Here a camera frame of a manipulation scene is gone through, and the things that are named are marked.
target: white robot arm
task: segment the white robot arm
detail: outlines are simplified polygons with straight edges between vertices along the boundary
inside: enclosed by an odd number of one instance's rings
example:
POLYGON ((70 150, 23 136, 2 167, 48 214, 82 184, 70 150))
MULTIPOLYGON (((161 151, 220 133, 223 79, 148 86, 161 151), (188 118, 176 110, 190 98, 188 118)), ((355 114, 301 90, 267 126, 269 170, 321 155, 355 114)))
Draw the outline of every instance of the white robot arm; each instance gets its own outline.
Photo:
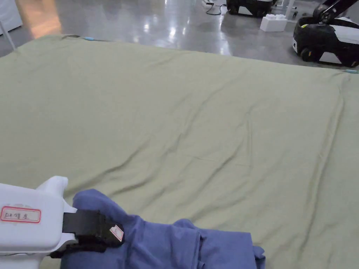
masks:
POLYGON ((104 252, 124 243, 114 233, 120 224, 65 202, 67 183, 54 176, 37 189, 0 184, 0 268, 38 269, 48 255, 104 252))

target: white foam block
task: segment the white foam block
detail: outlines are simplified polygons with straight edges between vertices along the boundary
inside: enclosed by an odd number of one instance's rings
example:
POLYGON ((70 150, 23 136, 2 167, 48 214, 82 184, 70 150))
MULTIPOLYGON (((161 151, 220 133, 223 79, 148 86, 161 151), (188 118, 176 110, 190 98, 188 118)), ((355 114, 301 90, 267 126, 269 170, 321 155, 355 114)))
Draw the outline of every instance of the white foam block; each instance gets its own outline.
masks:
POLYGON ((287 24, 287 19, 276 15, 275 18, 269 14, 262 19, 260 29, 265 32, 283 32, 287 24))

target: gray floor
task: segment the gray floor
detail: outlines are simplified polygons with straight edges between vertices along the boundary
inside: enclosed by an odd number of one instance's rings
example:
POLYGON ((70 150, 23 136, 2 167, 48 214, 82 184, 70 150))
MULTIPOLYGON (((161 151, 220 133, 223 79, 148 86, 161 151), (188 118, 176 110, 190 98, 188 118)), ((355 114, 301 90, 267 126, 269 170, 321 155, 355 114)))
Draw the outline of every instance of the gray floor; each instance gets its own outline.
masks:
MULTIPOLYGON (((313 6, 312 2, 296 3, 303 10, 313 6)), ((285 32, 265 33, 259 29, 261 19, 229 15, 226 7, 221 15, 210 16, 200 0, 17 0, 17 4, 24 25, 10 32, 16 46, 62 33, 333 68, 303 62, 294 53, 294 23, 288 23, 285 32)), ((0 56, 10 52, 1 36, 0 56)))

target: label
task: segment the label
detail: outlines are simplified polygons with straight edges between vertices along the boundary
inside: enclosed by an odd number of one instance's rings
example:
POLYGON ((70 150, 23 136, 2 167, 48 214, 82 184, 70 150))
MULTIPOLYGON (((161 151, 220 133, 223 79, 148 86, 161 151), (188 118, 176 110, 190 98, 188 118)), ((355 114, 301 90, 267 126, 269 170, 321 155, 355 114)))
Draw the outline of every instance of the label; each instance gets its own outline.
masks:
POLYGON ((117 225, 111 227, 110 232, 113 233, 113 235, 122 242, 123 238, 123 230, 121 230, 117 225))
POLYGON ((5 206, 1 209, 0 220, 37 224, 41 220, 41 210, 5 206))
POLYGON ((294 38, 293 38, 293 49, 295 52, 298 52, 297 42, 294 40, 294 38))

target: metal pole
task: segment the metal pole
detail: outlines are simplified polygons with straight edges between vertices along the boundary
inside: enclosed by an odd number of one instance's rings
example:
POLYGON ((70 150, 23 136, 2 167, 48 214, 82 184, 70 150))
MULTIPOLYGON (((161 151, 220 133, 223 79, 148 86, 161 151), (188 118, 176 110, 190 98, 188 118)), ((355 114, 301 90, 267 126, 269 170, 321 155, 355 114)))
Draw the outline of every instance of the metal pole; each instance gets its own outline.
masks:
POLYGON ((293 5, 294 5, 294 0, 290 0, 289 4, 288 4, 287 11, 285 12, 285 18, 287 20, 289 20, 290 12, 292 11, 293 5))
POLYGON ((1 30, 2 30, 2 32, 3 32, 3 35, 5 36, 5 38, 9 41, 9 43, 10 43, 11 47, 13 48, 13 50, 15 50, 16 48, 15 48, 15 45, 14 45, 14 43, 13 43, 13 40, 11 39, 9 33, 5 30, 5 28, 4 28, 3 23, 1 22, 1 20, 0 20, 0 28, 1 28, 1 30))

